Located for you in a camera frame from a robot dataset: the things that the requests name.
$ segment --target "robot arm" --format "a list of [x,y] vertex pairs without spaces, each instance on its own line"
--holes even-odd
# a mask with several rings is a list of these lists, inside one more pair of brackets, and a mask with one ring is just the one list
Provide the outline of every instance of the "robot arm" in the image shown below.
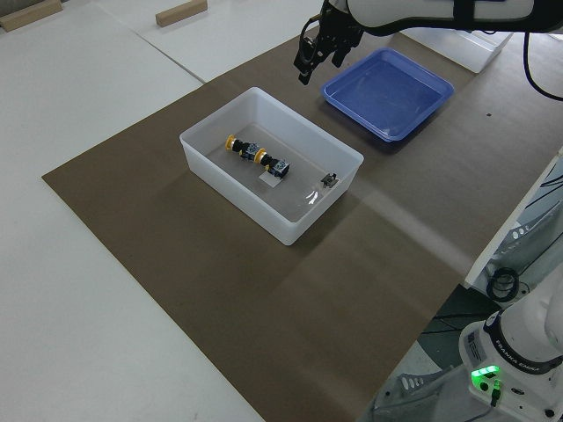
[[[318,36],[304,36],[318,21]],[[334,52],[339,67],[364,32],[391,35],[422,26],[466,31],[547,33],[563,25],[560,0],[325,0],[321,12],[303,28],[295,65],[299,79],[309,82],[312,71]]]

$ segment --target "brown paper surface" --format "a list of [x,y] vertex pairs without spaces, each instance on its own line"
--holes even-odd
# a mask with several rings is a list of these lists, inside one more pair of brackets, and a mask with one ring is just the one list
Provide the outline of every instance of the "brown paper surface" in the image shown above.
[[[561,146],[561,105],[524,82],[519,40],[479,76],[402,35],[366,36],[344,67],[385,45],[456,88],[398,145],[323,100],[331,64],[298,83],[292,40],[44,176],[268,422],[355,420]],[[365,157],[290,247],[179,144],[251,86]]]

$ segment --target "clear plastic container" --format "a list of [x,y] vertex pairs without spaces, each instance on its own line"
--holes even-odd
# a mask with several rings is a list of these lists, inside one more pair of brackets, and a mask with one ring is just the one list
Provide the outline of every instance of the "clear plastic container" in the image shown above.
[[[290,163],[277,184],[264,167],[225,148],[234,134]],[[350,186],[363,156],[259,88],[251,88],[180,135],[191,171],[286,245]],[[321,181],[336,174],[333,187]]]

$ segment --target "blue plastic lid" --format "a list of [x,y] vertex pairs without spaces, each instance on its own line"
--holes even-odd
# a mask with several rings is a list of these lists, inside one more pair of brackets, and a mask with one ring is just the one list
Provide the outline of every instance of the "blue plastic lid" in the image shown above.
[[438,75],[380,48],[322,88],[330,104],[384,141],[404,139],[454,92]]

